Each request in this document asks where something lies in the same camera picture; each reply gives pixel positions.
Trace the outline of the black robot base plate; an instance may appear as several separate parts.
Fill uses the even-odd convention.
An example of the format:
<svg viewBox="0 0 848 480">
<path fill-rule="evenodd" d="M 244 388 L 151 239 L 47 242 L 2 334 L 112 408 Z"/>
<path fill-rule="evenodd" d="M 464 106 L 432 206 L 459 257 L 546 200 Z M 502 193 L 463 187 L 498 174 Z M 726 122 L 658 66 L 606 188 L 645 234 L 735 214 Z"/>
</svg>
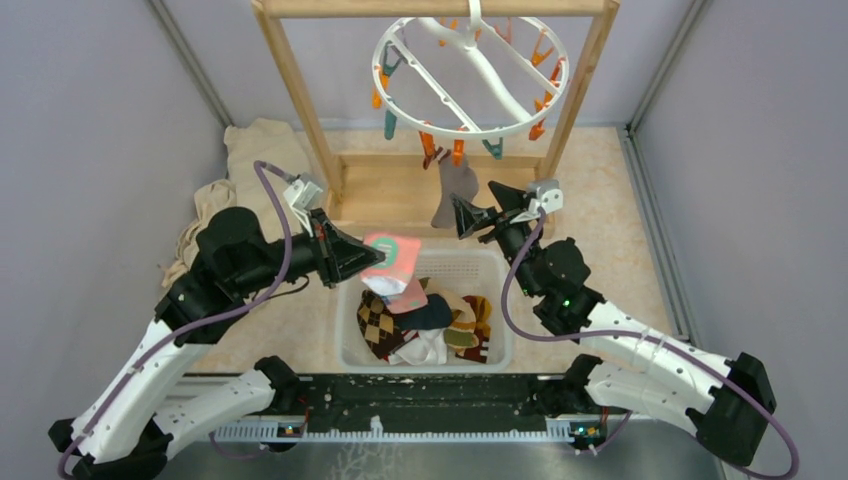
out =
<svg viewBox="0 0 848 480">
<path fill-rule="evenodd" d="M 474 434 L 541 432 L 549 419 L 599 420 L 602 407 L 566 374 L 302 374 L 268 415 L 302 417 L 309 433 Z"/>
</svg>

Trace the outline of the orange clothes clip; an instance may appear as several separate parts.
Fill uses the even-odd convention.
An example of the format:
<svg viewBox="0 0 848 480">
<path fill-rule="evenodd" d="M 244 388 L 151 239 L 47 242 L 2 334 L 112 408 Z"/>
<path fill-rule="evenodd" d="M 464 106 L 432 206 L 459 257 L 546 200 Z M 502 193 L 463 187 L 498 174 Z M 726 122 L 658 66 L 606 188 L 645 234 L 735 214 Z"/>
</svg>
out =
<svg viewBox="0 0 848 480">
<path fill-rule="evenodd" d="M 432 134 L 424 131 L 419 131 L 418 134 L 424 152 L 422 160 L 422 168 L 424 170 L 427 170 L 434 161 L 442 162 L 451 156 L 452 151 L 450 149 L 436 145 L 435 138 Z"/>
</svg>

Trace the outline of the white sock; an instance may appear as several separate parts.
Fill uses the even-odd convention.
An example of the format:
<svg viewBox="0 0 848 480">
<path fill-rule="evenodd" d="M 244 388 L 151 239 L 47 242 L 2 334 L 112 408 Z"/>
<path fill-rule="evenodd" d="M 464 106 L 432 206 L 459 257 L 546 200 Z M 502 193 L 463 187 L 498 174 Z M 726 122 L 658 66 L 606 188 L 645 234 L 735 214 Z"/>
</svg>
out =
<svg viewBox="0 0 848 480">
<path fill-rule="evenodd" d="M 444 365 L 448 360 L 448 346 L 444 330 L 417 330 L 412 337 L 388 356 L 390 365 L 408 364 Z"/>
</svg>

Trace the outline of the white perforated plastic basket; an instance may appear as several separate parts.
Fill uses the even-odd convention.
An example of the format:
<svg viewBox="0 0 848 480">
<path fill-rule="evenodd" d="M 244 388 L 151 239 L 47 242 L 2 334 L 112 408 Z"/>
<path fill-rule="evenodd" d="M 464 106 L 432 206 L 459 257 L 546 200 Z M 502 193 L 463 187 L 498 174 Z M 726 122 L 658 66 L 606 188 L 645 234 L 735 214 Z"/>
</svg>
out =
<svg viewBox="0 0 848 480">
<path fill-rule="evenodd" d="M 506 369 L 513 357 L 514 334 L 506 325 L 501 304 L 501 292 L 508 264 L 500 255 L 486 249 L 453 250 L 424 249 L 419 255 L 415 275 L 430 277 L 450 291 L 485 297 L 493 307 L 489 317 L 491 334 L 484 363 L 474 362 L 451 353 L 442 365 L 391 365 L 378 359 L 367 347 L 356 320 L 365 285 L 357 277 L 338 287 L 336 306 L 336 357 L 347 373 L 355 374 L 490 374 Z"/>
</svg>

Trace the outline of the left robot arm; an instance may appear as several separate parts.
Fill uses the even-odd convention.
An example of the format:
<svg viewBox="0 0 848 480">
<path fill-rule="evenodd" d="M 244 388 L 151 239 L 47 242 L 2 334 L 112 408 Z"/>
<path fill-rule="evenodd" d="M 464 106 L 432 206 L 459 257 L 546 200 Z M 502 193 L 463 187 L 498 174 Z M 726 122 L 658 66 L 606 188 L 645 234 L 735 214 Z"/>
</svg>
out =
<svg viewBox="0 0 848 480">
<path fill-rule="evenodd" d="M 122 372 L 83 414 L 56 421 L 49 436 L 64 479 L 152 479 L 191 443 L 261 412 L 285 414 L 300 399 L 299 378 L 268 356 L 222 387 L 173 407 L 164 400 L 184 373 L 283 282 L 317 274 L 334 287 L 384 259 L 337 229 L 321 209 L 309 229 L 268 241 L 245 207 L 216 213 L 197 237 L 198 256 L 156 306 Z"/>
</svg>

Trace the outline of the grey ribbed sock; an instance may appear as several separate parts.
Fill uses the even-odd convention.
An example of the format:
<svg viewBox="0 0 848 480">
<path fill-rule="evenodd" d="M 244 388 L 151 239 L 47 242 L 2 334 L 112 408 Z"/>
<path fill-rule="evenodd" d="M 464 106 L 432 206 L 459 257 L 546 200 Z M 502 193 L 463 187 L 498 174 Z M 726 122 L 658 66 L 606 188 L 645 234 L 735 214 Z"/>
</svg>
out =
<svg viewBox="0 0 848 480">
<path fill-rule="evenodd" d="M 441 160 L 438 166 L 440 180 L 440 201 L 431 219 L 430 225 L 436 229 L 448 229 L 455 226 L 455 213 L 451 196 L 456 195 L 469 202 L 479 192 L 476 173 L 471 168 L 466 155 L 456 166 L 452 159 Z"/>
</svg>

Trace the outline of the dark blue sock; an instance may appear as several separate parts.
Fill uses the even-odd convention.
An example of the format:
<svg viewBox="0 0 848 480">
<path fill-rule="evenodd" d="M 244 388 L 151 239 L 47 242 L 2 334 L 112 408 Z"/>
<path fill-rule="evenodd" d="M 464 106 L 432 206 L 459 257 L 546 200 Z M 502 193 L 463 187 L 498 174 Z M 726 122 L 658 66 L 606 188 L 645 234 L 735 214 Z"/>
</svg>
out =
<svg viewBox="0 0 848 480">
<path fill-rule="evenodd" d="M 422 308 L 397 314 L 397 326 L 401 330 L 436 330 L 450 326 L 453 313 L 447 301 L 438 294 L 429 294 L 427 300 Z"/>
</svg>

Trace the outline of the argyle brown sock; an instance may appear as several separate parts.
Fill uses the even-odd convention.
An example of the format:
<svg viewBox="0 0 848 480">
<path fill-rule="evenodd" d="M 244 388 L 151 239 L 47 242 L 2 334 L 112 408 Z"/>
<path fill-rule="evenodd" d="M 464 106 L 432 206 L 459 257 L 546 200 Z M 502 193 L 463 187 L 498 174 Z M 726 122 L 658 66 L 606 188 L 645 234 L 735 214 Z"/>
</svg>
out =
<svg viewBox="0 0 848 480">
<path fill-rule="evenodd" d="M 402 330 L 395 315 L 383 300 L 370 290 L 363 290 L 356 309 L 359 331 L 368 350 L 375 358 L 389 361 L 389 357 L 414 338 L 412 330 Z"/>
</svg>

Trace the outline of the wooden hanger stand frame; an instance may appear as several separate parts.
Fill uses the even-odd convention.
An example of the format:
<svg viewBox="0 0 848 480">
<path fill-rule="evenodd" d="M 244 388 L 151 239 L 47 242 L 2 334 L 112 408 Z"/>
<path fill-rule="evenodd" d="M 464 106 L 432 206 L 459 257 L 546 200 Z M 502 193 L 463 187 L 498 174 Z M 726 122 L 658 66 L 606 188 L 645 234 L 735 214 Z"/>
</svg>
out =
<svg viewBox="0 0 848 480">
<path fill-rule="evenodd" d="M 286 18 L 458 17 L 473 1 L 256 1 L 257 23 L 302 121 L 310 146 L 329 183 L 328 206 L 333 221 L 359 233 L 393 229 L 406 235 L 435 237 L 438 230 L 425 218 L 440 199 L 440 180 L 422 168 L 420 156 L 409 152 L 335 152 L 318 120 L 306 81 L 282 22 Z M 483 13 L 532 16 L 546 22 L 570 55 L 571 82 L 553 107 L 539 135 L 516 133 L 504 138 L 503 159 L 495 160 L 483 140 L 434 137 L 450 149 L 458 166 L 463 156 L 480 180 L 537 181 L 552 177 L 574 127 L 595 68 L 619 10 L 616 1 L 479 1 Z"/>
</svg>

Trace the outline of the aluminium rail front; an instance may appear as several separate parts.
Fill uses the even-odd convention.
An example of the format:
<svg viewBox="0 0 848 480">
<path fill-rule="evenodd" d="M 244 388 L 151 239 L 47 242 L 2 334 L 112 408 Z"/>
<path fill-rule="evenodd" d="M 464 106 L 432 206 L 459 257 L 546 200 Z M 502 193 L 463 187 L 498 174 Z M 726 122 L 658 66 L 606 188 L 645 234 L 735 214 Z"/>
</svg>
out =
<svg viewBox="0 0 848 480">
<path fill-rule="evenodd" d="M 669 383 L 582 356 L 566 372 L 541 374 L 300 376 L 266 358 L 225 384 L 192 399 L 153 401 L 137 419 L 133 452 L 174 457 L 201 439 L 228 438 L 273 420 L 266 444 L 307 441 L 410 439 L 464 441 L 562 436 L 584 449 L 609 435 L 605 410 L 648 415 L 691 435 L 714 455 L 729 458 L 745 433 L 743 403 L 725 378 L 696 381 L 673 374 Z"/>
</svg>

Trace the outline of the pink sock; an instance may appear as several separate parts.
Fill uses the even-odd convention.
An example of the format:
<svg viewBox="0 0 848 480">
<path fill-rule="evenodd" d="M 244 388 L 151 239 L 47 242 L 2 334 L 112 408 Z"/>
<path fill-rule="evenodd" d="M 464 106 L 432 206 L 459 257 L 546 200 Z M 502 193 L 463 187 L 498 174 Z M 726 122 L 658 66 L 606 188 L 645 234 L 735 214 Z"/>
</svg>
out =
<svg viewBox="0 0 848 480">
<path fill-rule="evenodd" d="M 383 300 L 391 313 L 402 314 L 425 307 L 427 296 L 415 277 L 421 240 L 376 232 L 366 235 L 364 243 L 385 255 L 382 261 L 360 273 L 366 287 Z"/>
</svg>

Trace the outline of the mustard yellow sock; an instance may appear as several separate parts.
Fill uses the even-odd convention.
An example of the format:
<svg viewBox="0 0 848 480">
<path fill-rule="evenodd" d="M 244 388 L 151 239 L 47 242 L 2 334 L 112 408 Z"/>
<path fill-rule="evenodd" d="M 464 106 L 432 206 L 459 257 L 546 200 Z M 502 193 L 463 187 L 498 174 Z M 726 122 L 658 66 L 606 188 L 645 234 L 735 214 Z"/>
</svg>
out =
<svg viewBox="0 0 848 480">
<path fill-rule="evenodd" d="M 475 335 L 481 340 L 488 342 L 491 337 L 491 325 L 489 318 L 492 314 L 491 303 L 483 296 L 466 295 L 463 297 L 471 307 L 475 316 Z"/>
</svg>

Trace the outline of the teal clothes clip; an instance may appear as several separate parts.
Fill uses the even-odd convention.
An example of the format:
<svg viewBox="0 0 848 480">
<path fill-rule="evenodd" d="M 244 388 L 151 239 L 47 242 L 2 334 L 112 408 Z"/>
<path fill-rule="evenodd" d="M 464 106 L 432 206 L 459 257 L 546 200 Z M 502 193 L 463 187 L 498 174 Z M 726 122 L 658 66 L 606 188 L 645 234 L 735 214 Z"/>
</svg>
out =
<svg viewBox="0 0 848 480">
<path fill-rule="evenodd" d="M 482 141 L 482 145 L 489 153 L 489 155 L 495 160 L 503 159 L 503 147 L 504 147 L 504 138 L 499 137 L 497 141 L 490 141 L 484 139 Z"/>
</svg>

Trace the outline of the beige crumpled cloth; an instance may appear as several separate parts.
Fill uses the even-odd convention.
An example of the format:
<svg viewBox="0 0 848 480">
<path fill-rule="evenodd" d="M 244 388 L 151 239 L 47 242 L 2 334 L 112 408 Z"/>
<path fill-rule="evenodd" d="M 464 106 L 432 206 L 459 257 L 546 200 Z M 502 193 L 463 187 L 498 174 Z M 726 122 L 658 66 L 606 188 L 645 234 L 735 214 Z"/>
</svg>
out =
<svg viewBox="0 0 848 480">
<path fill-rule="evenodd" d="M 311 155 L 286 122 L 259 118 L 246 128 L 230 126 L 225 130 L 223 142 L 227 150 L 226 177 L 195 191 L 195 218 L 177 237 L 173 263 L 163 269 L 164 289 L 189 270 L 199 253 L 197 235 L 208 226 L 212 216 L 227 207 L 241 206 L 254 211 L 266 240 L 282 238 L 281 222 L 254 170 L 256 161 L 275 165 L 289 174 L 318 175 Z"/>
</svg>

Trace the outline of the beige striped ribbed sock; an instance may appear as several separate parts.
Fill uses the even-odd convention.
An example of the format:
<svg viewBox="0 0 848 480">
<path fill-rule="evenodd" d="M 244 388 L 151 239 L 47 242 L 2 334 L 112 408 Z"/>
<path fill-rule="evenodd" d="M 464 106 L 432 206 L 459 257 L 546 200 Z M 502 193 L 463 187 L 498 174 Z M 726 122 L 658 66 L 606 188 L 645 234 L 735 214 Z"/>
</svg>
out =
<svg viewBox="0 0 848 480">
<path fill-rule="evenodd" d="M 471 306 L 458 294 L 444 287 L 431 277 L 421 280 L 427 294 L 437 294 L 447 303 L 452 321 L 443 332 L 446 344 L 456 351 L 475 348 L 480 345 L 476 331 L 476 315 Z"/>
</svg>

